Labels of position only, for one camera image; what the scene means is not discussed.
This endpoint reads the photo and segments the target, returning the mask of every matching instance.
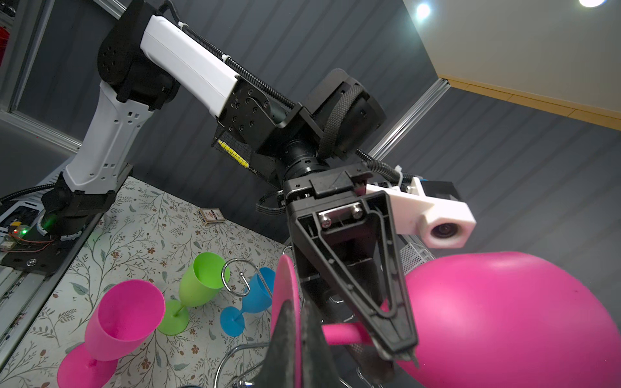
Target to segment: metal wire rack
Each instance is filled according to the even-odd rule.
[[[416,236],[401,236],[406,245],[399,251],[404,274],[410,273],[414,268],[434,260],[435,256]]]
[[[214,141],[214,148],[231,157],[244,168],[250,167],[250,146],[237,140],[227,130],[224,130]]]

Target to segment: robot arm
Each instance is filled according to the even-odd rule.
[[[196,96],[211,115],[220,116],[238,76],[220,58],[163,16],[155,15],[144,30],[140,49]],[[104,61],[108,66],[116,63],[116,58],[104,57]],[[114,189],[134,138],[154,111],[132,99],[120,102],[117,92],[105,81],[99,87],[99,103],[83,146],[64,173],[72,191],[86,194],[105,194]]]
[[[281,211],[307,298],[332,322],[326,302],[338,294],[384,360],[412,359],[417,335],[396,234],[422,234],[430,246],[461,246],[474,227],[468,206],[425,195],[416,179],[411,192],[367,185],[373,174],[366,163],[330,168],[326,158],[345,159],[386,118],[344,71],[332,71],[304,104],[293,104],[205,47],[144,0],[130,4],[99,49],[101,92],[83,147],[43,197],[45,230],[72,235],[88,216],[110,208],[136,134],[182,84],[217,119],[216,138],[228,130],[252,150],[257,175],[282,189]],[[377,247],[383,273],[372,260]],[[380,307],[385,297],[388,312]]]

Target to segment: plastic wine glass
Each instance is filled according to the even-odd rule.
[[[263,276],[265,283],[267,283],[269,292],[260,279],[259,273]],[[249,312],[251,314],[256,314],[267,310],[271,306],[271,292],[274,289],[275,277],[276,273],[272,269],[262,267],[258,270],[258,274],[250,279],[248,289],[246,290],[247,294],[242,298],[241,310],[233,306],[228,306],[222,311],[220,314],[220,326],[222,326],[222,330],[227,335],[236,337],[243,333],[246,328],[243,313]]]
[[[425,341],[416,349],[419,364],[397,363],[425,387],[522,387],[525,379],[542,387],[620,386],[621,335],[615,322],[587,287],[548,261],[519,252],[448,256],[414,269],[405,280]],[[291,259],[282,255],[272,334],[274,317],[287,300],[294,306],[295,387],[301,387],[297,277]],[[383,308],[389,309],[388,301]],[[322,330],[328,345],[373,344],[358,322]],[[464,361],[464,354],[475,357]],[[585,360],[592,361],[586,369],[581,368]]]
[[[188,327],[188,307],[198,307],[212,300],[224,287],[220,276],[224,259],[211,252],[196,256],[179,283],[179,300],[166,301],[166,313],[157,328],[162,334],[177,335]],[[226,281],[230,271],[226,270]]]
[[[165,311],[161,291],[139,279],[118,283],[95,308],[84,343],[58,368],[59,388],[101,388],[114,375],[119,358],[143,343]]]

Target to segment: wine glass stem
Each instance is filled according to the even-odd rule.
[[[177,315],[179,315],[179,313],[180,313],[183,309],[185,309],[185,308],[186,308],[186,307],[182,304],[182,305],[181,305],[181,307],[179,308],[179,310],[177,310],[177,312],[173,314],[173,317],[176,317]]]
[[[239,319],[239,318],[243,315],[243,313],[244,313],[244,312],[245,312],[245,311],[244,311],[244,309],[243,309],[243,307],[242,307],[242,308],[239,310],[239,315],[235,318],[235,320],[238,320],[238,319]]]

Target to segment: camera lens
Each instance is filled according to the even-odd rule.
[[[456,223],[443,223],[432,229],[431,234],[436,238],[450,238],[459,231]]]

